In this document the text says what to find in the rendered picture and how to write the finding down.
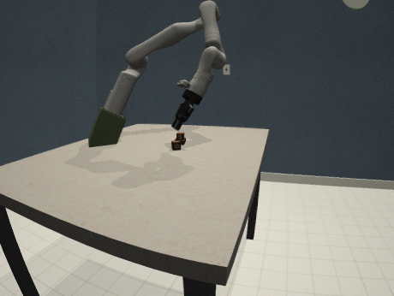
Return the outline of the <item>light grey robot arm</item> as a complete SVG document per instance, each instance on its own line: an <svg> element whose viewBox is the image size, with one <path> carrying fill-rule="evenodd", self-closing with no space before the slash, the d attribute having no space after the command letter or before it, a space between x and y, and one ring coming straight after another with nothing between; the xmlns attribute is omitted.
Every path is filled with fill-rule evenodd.
<svg viewBox="0 0 394 296"><path fill-rule="evenodd" d="M192 22L175 23L128 51L125 60L131 67L128 65L128 68L120 73L103 109L122 115L134 85L147 65L147 55L155 50L170 47L203 28L206 49L201 55L198 70L189 83L181 80L176 85L204 97L213 79L212 68L223 68L226 56L218 30L217 21L220 19L220 14L217 4L213 1L205 1L200 4L199 12L202 19L200 17Z"/></svg>

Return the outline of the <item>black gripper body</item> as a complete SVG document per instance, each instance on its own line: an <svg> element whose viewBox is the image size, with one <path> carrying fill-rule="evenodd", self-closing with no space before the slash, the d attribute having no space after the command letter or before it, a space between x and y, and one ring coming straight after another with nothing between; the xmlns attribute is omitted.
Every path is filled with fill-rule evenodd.
<svg viewBox="0 0 394 296"><path fill-rule="evenodd" d="M201 97L200 95L198 95L195 92L192 92L188 89L185 90L185 92L182 94L182 97L185 98L186 100L184 101L185 108L183 110L183 112L185 111L185 109L192 104L192 107L194 106L194 104L199 105L200 101L202 100L203 97Z"/></svg>

